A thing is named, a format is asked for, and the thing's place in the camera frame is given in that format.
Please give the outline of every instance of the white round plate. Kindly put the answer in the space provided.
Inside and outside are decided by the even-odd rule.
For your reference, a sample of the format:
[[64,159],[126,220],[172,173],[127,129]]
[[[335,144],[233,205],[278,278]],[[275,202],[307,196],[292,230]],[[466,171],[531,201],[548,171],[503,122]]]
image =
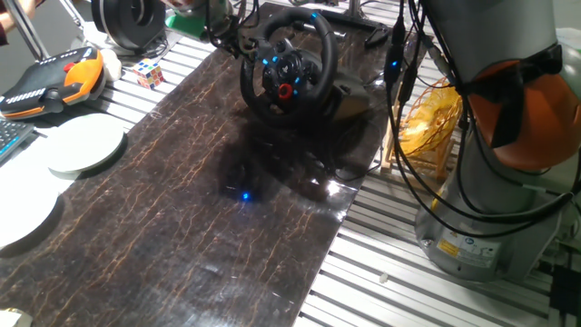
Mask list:
[[27,236],[54,209],[58,192],[28,181],[0,187],[0,249]]
[[119,149],[123,133],[121,124],[108,114],[74,118],[46,139],[48,167],[60,173],[94,168]]

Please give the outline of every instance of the black steering wheel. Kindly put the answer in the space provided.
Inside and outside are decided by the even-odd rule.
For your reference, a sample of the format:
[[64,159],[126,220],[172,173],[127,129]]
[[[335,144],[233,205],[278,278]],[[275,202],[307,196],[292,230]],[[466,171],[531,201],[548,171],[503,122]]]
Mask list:
[[[310,52],[294,49],[289,40],[276,45],[269,42],[274,31],[297,21],[315,26],[323,45],[320,61]],[[240,78],[242,98],[264,123],[273,127],[300,127],[310,114],[322,110],[337,74],[339,50],[329,22],[312,10],[288,8],[261,24],[255,38],[256,61],[264,64],[262,87],[266,92],[261,96],[254,93],[255,63],[244,60]],[[282,114],[272,111],[272,104]]]

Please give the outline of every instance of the cable connector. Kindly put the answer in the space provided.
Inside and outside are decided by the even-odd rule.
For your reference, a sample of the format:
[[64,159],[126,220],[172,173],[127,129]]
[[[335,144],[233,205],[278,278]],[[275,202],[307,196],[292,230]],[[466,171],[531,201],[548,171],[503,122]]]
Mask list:
[[429,37],[424,36],[421,39],[424,46],[426,46],[426,48],[428,49],[428,54],[430,58],[432,58],[432,60],[434,61],[434,64],[436,65],[438,70],[444,76],[446,76],[450,84],[454,85],[456,83],[456,78],[454,78],[454,75],[452,74],[452,69],[450,69],[450,65],[448,64],[448,61],[446,61],[446,58],[444,57],[442,52],[439,51],[439,49],[434,45],[434,43]]
[[403,23],[403,17],[398,17],[398,21],[393,26],[391,32],[391,46],[385,58],[385,65],[383,67],[383,80],[386,87],[390,90],[391,87],[398,81],[401,74],[401,64],[403,62],[403,43],[406,39],[406,26]]
[[418,62],[414,60],[409,64],[406,73],[403,75],[403,81],[401,81],[401,89],[399,90],[398,97],[398,101],[400,104],[405,104],[411,97],[411,91],[414,89],[417,76],[418,76]]

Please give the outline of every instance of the white label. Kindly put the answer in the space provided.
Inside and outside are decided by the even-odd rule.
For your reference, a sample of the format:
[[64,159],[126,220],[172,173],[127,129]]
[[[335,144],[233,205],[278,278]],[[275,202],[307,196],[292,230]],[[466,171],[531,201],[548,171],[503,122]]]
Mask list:
[[497,257],[500,243],[446,232],[439,240],[438,248],[460,262],[489,268]]

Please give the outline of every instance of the dark marble mat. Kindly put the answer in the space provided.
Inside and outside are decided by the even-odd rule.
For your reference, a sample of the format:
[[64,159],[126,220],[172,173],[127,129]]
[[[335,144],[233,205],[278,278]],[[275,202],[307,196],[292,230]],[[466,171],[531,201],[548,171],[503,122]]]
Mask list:
[[[376,75],[385,47],[365,52],[366,33],[336,28],[340,66]],[[292,42],[320,50],[315,34]],[[36,327],[292,325],[361,183],[330,182],[330,165],[367,169],[385,114],[317,142],[269,130],[241,99],[240,64],[211,54],[132,129],[119,162],[62,195],[37,240],[0,252],[0,308]],[[241,173],[248,202],[225,187]]]

